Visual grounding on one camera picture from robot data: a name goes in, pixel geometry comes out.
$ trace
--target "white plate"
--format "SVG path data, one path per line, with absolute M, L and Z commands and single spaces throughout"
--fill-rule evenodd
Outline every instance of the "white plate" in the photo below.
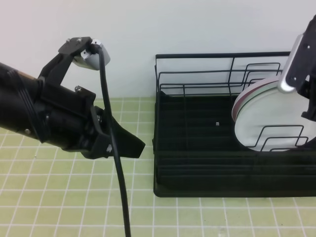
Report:
M 304 126 L 301 136 L 308 137 L 308 141 L 316 136 L 316 122 L 302 118 L 302 112 L 308 108 L 308 99 L 293 92 L 283 94 L 277 88 L 265 91 L 252 98 L 240 110 L 235 123 L 237 139 L 246 147 L 255 151 L 270 151 L 271 149 L 295 148 L 295 144 L 303 145 L 306 138 L 273 138 L 269 137 L 297 137 Z M 295 125 L 288 127 L 267 127 L 263 130 L 255 146 L 260 132 L 266 125 Z
M 270 89 L 277 88 L 277 84 L 278 84 L 278 81 L 266 84 L 266 85 L 256 89 L 255 91 L 253 91 L 248 96 L 246 96 L 246 98 L 243 101 L 241 101 L 241 103 L 239 105 L 237 114 L 234 117 L 234 121 L 236 121 L 236 119 L 238 118 L 238 115 L 239 115 L 241 109 L 244 107 L 245 104 L 247 104 L 250 100 L 252 100 L 254 97 L 260 95 L 261 93 L 264 93 L 265 91 L 270 90 Z
M 254 93 L 256 90 L 262 88 L 263 86 L 273 83 L 275 81 L 278 81 L 279 76 L 272 76 L 269 78 L 262 79 L 256 83 L 251 84 L 249 87 L 247 87 L 245 90 L 242 91 L 242 93 L 239 94 L 239 96 L 236 98 L 233 108 L 232 108 L 232 118 L 234 121 L 236 121 L 238 111 L 241 108 L 241 105 L 243 104 L 244 100 L 248 96 L 250 96 L 252 93 Z

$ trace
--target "grid tile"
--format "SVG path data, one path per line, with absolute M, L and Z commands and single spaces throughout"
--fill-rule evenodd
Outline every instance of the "grid tile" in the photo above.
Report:
M 139 159 L 122 159 L 133 236 L 316 237 L 316 197 L 154 196 L 155 99 L 115 98 L 111 106 L 146 143 Z M 113 158 L 88 160 L 1 128 L 0 144 L 0 236 L 124 236 Z

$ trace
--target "white wall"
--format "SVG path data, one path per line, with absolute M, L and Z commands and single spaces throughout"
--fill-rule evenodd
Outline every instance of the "white wall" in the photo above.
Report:
M 65 39 L 100 39 L 112 97 L 152 96 L 157 53 L 289 50 L 315 0 L 2 0 L 0 62 L 38 76 Z M 101 95 L 98 72 L 72 65 L 63 85 Z

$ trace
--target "dish rack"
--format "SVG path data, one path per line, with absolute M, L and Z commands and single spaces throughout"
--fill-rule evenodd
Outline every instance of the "dish rack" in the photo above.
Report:
M 295 148 L 287 151 L 263 151 L 264 146 L 260 152 L 251 150 L 234 132 L 231 110 L 238 94 L 268 75 L 280 74 L 289 53 L 156 55 L 157 196 L 316 196 L 316 139 L 301 136 L 302 125 L 264 126 L 254 144 L 265 129 L 296 126 L 298 135 L 287 137 L 296 139 Z M 191 70 L 192 65 L 198 69 Z M 201 70 L 201 65 L 210 70 Z M 264 144 L 282 138 L 269 137 Z

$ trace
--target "bolt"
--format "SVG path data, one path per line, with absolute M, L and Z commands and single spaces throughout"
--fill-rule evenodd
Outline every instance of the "bolt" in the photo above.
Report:
M 75 87 L 75 92 L 81 92 L 81 87 L 77 85 L 77 86 Z

